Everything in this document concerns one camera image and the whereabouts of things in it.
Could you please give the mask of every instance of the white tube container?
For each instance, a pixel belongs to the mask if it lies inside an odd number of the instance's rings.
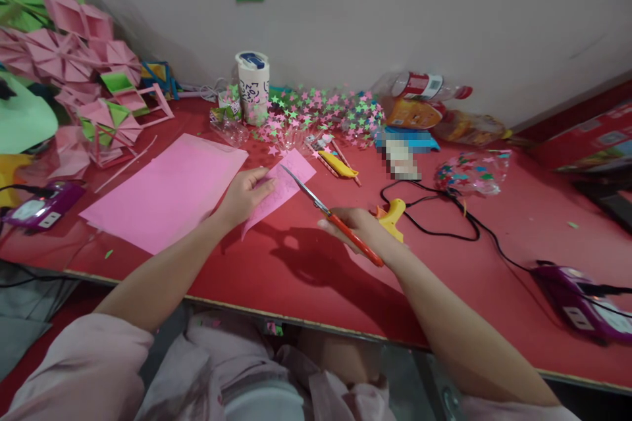
[[[268,56],[255,51],[242,51],[235,55],[239,73],[239,92],[244,117],[250,125],[261,126],[268,117],[268,91],[270,63]]]

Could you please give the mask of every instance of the scissors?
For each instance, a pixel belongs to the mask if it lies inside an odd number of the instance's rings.
[[[374,252],[373,250],[371,250],[369,248],[369,246],[364,243],[362,240],[360,240],[360,238],[355,235],[351,229],[349,227],[347,227],[343,221],[340,220],[340,217],[338,217],[337,215],[334,215],[331,213],[331,211],[327,208],[327,206],[325,204],[323,204],[321,202],[320,199],[318,199],[318,197],[316,197],[314,195],[313,192],[311,192],[307,186],[305,184],[303,184],[303,182],[297,178],[295,175],[293,175],[292,171],[290,171],[289,169],[287,169],[285,166],[281,165],[281,168],[285,169],[285,171],[288,172],[288,174],[292,177],[292,179],[294,181],[296,181],[296,183],[298,184],[298,187],[300,187],[303,192],[305,192],[305,194],[307,194],[311,200],[314,202],[314,205],[316,207],[318,207],[318,209],[320,209],[323,214],[325,214],[327,216],[327,219],[329,220],[329,222],[331,222],[332,224],[334,224],[338,229],[340,229],[340,231],[349,239],[351,240],[351,242],[353,242],[353,244],[360,249],[360,251],[362,253],[364,253],[364,255],[375,265],[375,266],[384,266],[384,262],[382,261],[382,259],[376,254],[376,252]]]

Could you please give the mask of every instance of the scissor blade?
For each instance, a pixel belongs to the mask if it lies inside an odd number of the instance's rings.
[[[303,182],[302,182],[299,178],[297,178],[297,177],[294,175],[294,173],[293,173],[292,171],[290,171],[289,169],[287,169],[287,168],[286,168],[285,166],[283,166],[283,165],[281,165],[281,168],[285,169],[285,171],[287,171],[287,172],[288,172],[288,174],[292,177],[292,179],[293,179],[294,181],[296,181],[296,183],[298,184],[298,187],[300,187],[300,188],[303,190],[303,192],[305,192],[308,196],[310,196],[310,197],[311,197],[311,200],[312,200],[312,201],[314,201],[314,204],[315,204],[315,205],[316,205],[319,209],[321,209],[321,210],[322,210],[325,214],[327,214],[327,215],[329,215],[329,214],[330,214],[329,209],[327,208],[327,206],[325,206],[325,204],[323,204],[323,203],[321,202],[321,200],[320,200],[318,197],[316,197],[316,196],[314,195],[314,193],[313,193],[312,191],[310,191],[310,190],[309,190],[309,188],[308,188],[305,184],[303,184]]]

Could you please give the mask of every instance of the pink shirt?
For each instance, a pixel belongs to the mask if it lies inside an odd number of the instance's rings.
[[[386,380],[379,386],[358,384],[349,390],[291,346],[282,347],[271,359],[256,331],[232,326],[233,318],[241,316],[221,313],[217,324],[217,314],[191,319],[186,333],[169,349],[145,399],[138,371],[153,336],[112,316],[81,317],[51,344],[2,419],[219,421],[224,420],[224,393],[252,380],[274,379],[308,389],[306,397],[316,420],[394,421]],[[472,420],[577,420],[564,407],[471,397],[465,397],[461,406]]]

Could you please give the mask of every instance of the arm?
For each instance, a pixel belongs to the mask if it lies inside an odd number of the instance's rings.
[[[485,319],[362,209],[332,209],[395,273],[431,349],[461,392],[490,401],[558,406],[538,372]],[[353,245],[326,220],[319,226]]]
[[[94,312],[154,332],[180,304],[219,241],[274,190],[274,180],[254,189],[268,171],[256,168],[238,173],[213,215],[135,269]]]

